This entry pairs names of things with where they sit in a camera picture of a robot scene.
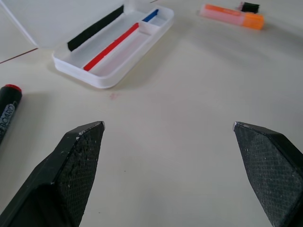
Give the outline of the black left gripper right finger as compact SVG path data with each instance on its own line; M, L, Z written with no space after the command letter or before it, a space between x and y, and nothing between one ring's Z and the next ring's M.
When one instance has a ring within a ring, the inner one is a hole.
M249 183L274 227L303 225L303 155L283 134L244 122L233 126Z

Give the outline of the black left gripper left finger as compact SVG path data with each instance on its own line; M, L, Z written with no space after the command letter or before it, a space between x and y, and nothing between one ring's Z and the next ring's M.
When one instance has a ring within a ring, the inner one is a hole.
M95 180L103 121L67 132L0 215L2 227L78 227Z

